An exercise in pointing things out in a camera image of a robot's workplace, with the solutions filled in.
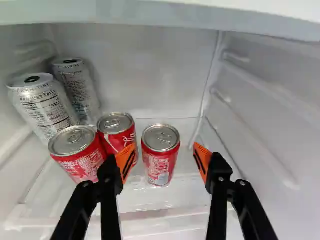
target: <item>refrigerator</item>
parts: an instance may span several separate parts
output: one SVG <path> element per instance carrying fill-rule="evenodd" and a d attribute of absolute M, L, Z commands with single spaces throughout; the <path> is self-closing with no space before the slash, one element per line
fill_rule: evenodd
<path fill-rule="evenodd" d="M 85 60 L 101 112 L 130 113 L 138 143 L 152 124 L 179 131 L 170 184 L 148 184 L 140 154 L 117 197 L 123 239 L 206 238 L 194 142 L 252 184 L 278 239 L 319 239 L 320 6 L 304 4 L 0 1 L 0 239 L 49 240 L 76 187 L 6 88 L 58 56 Z M 227 239 L 243 239 L 231 204 Z"/>

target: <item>lying can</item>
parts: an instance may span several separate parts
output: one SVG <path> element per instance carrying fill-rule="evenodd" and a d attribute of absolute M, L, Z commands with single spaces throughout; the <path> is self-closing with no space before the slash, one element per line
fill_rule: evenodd
<path fill-rule="evenodd" d="M 87 125 L 70 126 L 57 133 L 48 144 L 51 157 L 78 184 L 97 182 L 98 168 L 107 158 L 95 129 Z"/>
<path fill-rule="evenodd" d="M 51 74 L 26 74 L 7 87 L 13 105 L 45 145 L 57 132 L 79 123 L 63 86 Z"/>
<path fill-rule="evenodd" d="M 96 125 L 101 117 L 94 82 L 83 59 L 58 58 L 52 62 L 55 77 L 60 81 L 78 114 L 81 124 Z"/>
<path fill-rule="evenodd" d="M 112 112 L 104 115 L 97 123 L 97 131 L 107 154 L 116 155 L 133 143 L 137 146 L 135 121 L 129 113 Z"/>
<path fill-rule="evenodd" d="M 142 159 L 150 184 L 165 186 L 170 183 L 179 147 L 180 135 L 173 126 L 154 124 L 143 131 L 141 138 Z"/>

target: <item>orange gripper pad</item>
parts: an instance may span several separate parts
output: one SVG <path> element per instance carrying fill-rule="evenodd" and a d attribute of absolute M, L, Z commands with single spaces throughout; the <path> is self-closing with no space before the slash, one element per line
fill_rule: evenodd
<path fill-rule="evenodd" d="M 197 142 L 193 143 L 193 157 L 201 174 L 204 184 L 207 181 L 208 167 L 212 152 Z"/>
<path fill-rule="evenodd" d="M 137 158 L 137 149 L 134 143 L 125 147 L 121 152 L 119 152 L 116 156 L 116 164 L 121 172 L 121 178 L 123 184 L 126 183 L 126 180 L 129 176 L 131 169 L 134 166 L 134 161 Z"/>

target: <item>nutrition facts label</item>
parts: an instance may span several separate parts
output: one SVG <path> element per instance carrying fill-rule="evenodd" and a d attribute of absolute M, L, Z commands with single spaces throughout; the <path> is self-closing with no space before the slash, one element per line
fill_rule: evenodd
<path fill-rule="evenodd" d="M 90 106 L 93 104 L 85 73 L 83 71 L 60 72 L 60 75 L 80 120 L 85 121 L 91 112 Z"/>
<path fill-rule="evenodd" d="M 17 93 L 23 109 L 46 139 L 72 125 L 59 94 L 49 83 L 36 88 L 18 89 Z"/>
<path fill-rule="evenodd" d="M 169 159 L 149 156 L 148 177 L 151 184 L 163 186 L 169 181 Z"/>
<path fill-rule="evenodd" d="M 93 181 L 95 183 L 98 181 L 98 168 L 103 162 L 104 157 L 100 150 L 97 149 L 93 153 L 75 161 L 62 161 L 59 163 L 71 175 L 76 183 L 81 183 L 82 181 Z"/>

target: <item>white refrigerator wall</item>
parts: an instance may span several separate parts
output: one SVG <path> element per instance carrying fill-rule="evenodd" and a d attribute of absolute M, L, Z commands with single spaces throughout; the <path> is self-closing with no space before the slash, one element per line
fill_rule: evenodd
<path fill-rule="evenodd" d="M 279 239 L 318 239 L 320 45 L 229 34 L 206 117 Z"/>
<path fill-rule="evenodd" d="M 211 30 L 54 24 L 58 51 L 92 66 L 104 111 L 196 118 L 215 50 Z"/>

